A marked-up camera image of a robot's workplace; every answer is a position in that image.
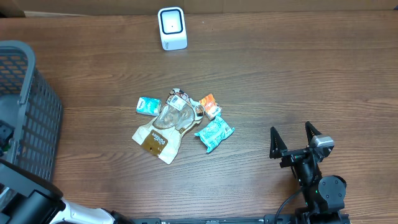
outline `snack package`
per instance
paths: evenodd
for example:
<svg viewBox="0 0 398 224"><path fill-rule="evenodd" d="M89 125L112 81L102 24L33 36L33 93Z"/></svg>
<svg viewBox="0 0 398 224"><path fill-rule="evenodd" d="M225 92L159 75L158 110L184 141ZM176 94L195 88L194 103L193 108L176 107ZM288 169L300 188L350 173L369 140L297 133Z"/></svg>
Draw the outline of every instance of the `snack package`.
<svg viewBox="0 0 398 224"><path fill-rule="evenodd" d="M199 103L205 107L205 113L210 120L214 119L214 117L222 110L218 103L216 103L216 99L214 99L213 94L211 93L201 99Z"/></svg>
<svg viewBox="0 0 398 224"><path fill-rule="evenodd" d="M207 146L207 153L212 152L222 140L227 139L234 133L235 128L231 128L218 114L207 127L203 128L195 136L199 136L200 140Z"/></svg>
<svg viewBox="0 0 398 224"><path fill-rule="evenodd" d="M137 104L137 113L158 116L162 101L149 97L140 97Z"/></svg>
<svg viewBox="0 0 398 224"><path fill-rule="evenodd" d="M171 164L183 135L203 118L204 108L178 88L172 89L160 115L140 126L132 139L145 150Z"/></svg>

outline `teal wrapper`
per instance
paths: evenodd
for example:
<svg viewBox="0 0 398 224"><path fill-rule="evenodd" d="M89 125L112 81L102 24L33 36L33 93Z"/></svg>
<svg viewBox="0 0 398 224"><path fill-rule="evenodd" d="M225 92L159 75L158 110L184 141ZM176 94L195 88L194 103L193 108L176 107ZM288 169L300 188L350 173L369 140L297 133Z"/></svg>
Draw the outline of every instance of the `teal wrapper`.
<svg viewBox="0 0 398 224"><path fill-rule="evenodd" d="M218 114L207 127L203 128L195 136L199 136L200 140L207 146L207 153L212 152L222 140L227 139L234 133L235 128L231 128Z"/></svg>
<svg viewBox="0 0 398 224"><path fill-rule="evenodd" d="M140 97L137 104L137 113L158 116L161 107L161 100L149 97Z"/></svg>

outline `wooden table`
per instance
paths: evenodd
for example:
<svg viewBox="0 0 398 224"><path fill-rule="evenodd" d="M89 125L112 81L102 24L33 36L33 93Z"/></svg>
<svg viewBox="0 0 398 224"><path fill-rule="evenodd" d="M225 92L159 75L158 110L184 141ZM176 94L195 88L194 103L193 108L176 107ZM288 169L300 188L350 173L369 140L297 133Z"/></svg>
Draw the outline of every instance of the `wooden table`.
<svg viewBox="0 0 398 224"><path fill-rule="evenodd" d="M269 128L290 149L304 123L336 147L320 168L348 183L353 223L398 219L398 13L186 16L188 49L165 52L156 16L1 19L0 39L32 46L65 106L54 183L65 197L132 217L275 213L298 184L269 159ZM189 132L166 165L131 136L152 119L140 96L214 94L235 133L213 151ZM303 206L302 198L283 213Z"/></svg>

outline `gray plastic basket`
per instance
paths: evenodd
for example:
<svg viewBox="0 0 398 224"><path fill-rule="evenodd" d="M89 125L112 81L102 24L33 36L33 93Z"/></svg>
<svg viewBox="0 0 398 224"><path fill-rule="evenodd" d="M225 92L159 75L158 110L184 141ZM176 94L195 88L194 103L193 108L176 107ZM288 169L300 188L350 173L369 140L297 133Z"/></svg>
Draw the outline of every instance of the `gray plastic basket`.
<svg viewBox="0 0 398 224"><path fill-rule="evenodd" d="M0 41L0 133L14 128L6 160L51 181L62 114L60 98L35 69L33 50Z"/></svg>

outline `beige snack bag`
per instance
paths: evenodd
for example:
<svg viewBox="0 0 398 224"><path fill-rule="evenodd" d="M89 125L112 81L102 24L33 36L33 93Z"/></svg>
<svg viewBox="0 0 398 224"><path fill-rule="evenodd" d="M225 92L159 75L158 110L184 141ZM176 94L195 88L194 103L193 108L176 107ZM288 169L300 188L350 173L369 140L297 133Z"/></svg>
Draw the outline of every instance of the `beige snack bag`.
<svg viewBox="0 0 398 224"><path fill-rule="evenodd" d="M184 134L203 118L204 108L186 93L174 88L160 115L140 126L132 139L145 150L171 164Z"/></svg>

